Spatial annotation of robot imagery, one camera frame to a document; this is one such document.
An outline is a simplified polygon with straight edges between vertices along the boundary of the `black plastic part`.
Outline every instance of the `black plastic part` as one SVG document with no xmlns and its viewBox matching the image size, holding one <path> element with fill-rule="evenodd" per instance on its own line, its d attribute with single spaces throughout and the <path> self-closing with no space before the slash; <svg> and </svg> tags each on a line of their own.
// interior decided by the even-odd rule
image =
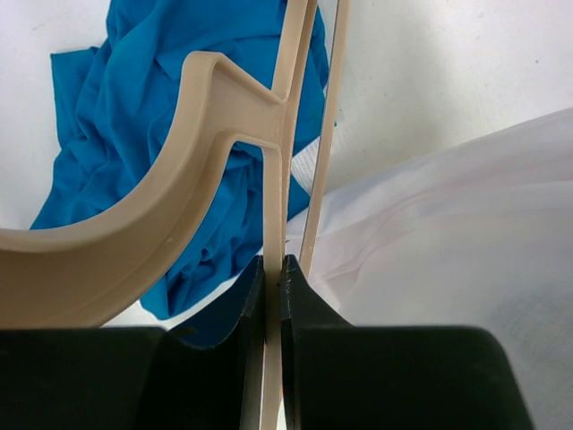
<svg viewBox="0 0 573 430">
<path fill-rule="evenodd" d="M 231 289 L 172 332 L 0 331 L 0 428 L 257 428 L 263 281 L 257 258 Z M 224 326 L 211 324 L 217 315 Z M 204 332 L 220 343 L 205 345 Z"/>
<path fill-rule="evenodd" d="M 307 285 L 292 256 L 281 286 L 289 430 L 533 429 L 488 332 L 353 327 Z"/>
<path fill-rule="evenodd" d="M 264 273 L 170 332 L 0 331 L 0 428 L 254 430 L 261 407 Z M 281 280 L 288 428 L 529 430 L 498 342 L 472 328 L 353 327 Z"/>
</svg>

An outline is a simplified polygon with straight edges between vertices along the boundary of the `beige plastic rod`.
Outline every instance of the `beige plastic rod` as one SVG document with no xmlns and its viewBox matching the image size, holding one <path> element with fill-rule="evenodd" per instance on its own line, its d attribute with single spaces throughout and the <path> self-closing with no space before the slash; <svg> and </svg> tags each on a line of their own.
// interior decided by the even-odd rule
<svg viewBox="0 0 573 430">
<path fill-rule="evenodd" d="M 327 173 L 329 170 L 330 148 L 332 146 L 332 134 L 336 121 L 338 93 L 342 80 L 344 49 L 346 35 L 348 33 L 348 15 L 350 12 L 350 0 L 338 0 L 337 15 L 334 24 L 334 36 L 332 50 L 330 51 L 330 74 L 327 88 L 324 117 L 322 118 L 321 138 L 312 180 L 311 202 L 306 215 L 304 226 L 303 245 L 299 262 L 305 276 L 311 269 L 312 254 L 321 217 L 322 197 L 326 188 Z"/>
</svg>

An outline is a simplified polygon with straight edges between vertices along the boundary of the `white cloth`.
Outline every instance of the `white cloth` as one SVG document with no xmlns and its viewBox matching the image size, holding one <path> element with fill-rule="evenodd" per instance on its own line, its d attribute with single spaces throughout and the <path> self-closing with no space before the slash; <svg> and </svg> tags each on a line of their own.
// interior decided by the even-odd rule
<svg viewBox="0 0 573 430">
<path fill-rule="evenodd" d="M 288 226 L 297 254 L 305 213 Z M 470 324 L 537 428 L 573 428 L 573 109 L 325 197 L 310 285 L 360 325 Z"/>
</svg>

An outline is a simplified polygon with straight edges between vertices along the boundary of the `crumpled blue shirt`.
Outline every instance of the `crumpled blue shirt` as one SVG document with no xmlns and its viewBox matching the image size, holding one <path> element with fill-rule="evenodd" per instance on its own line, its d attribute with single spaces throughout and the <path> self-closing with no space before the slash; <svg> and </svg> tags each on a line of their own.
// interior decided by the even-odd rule
<svg viewBox="0 0 573 430">
<path fill-rule="evenodd" d="M 285 0 L 112 0 L 100 48 L 52 56 L 62 150 L 32 228 L 93 217 L 139 183 L 166 139 L 189 52 L 222 52 L 270 87 L 285 7 Z M 317 13 L 295 152 L 320 133 L 327 78 Z M 291 180 L 289 217 L 308 204 Z M 191 243 L 141 298 L 146 309 L 159 319 L 179 314 L 250 261 L 262 242 L 261 189 L 261 151 L 239 142 Z"/>
</svg>

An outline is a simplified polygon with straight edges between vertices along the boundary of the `beige plastic frame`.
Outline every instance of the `beige plastic frame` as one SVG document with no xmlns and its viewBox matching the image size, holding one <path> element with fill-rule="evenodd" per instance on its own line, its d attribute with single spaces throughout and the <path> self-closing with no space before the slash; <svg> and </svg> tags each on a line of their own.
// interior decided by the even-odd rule
<svg viewBox="0 0 573 430">
<path fill-rule="evenodd" d="M 0 229 L 0 328 L 99 326 L 168 270 L 201 224 L 237 141 L 262 148 L 266 349 L 261 428 L 281 393 L 278 278 L 296 116 L 317 0 L 289 0 L 272 89 L 218 53 L 184 62 L 175 117 L 148 174 L 116 205 L 63 228 Z M 301 265 L 310 269 L 336 114 L 349 0 L 338 0 Z"/>
</svg>

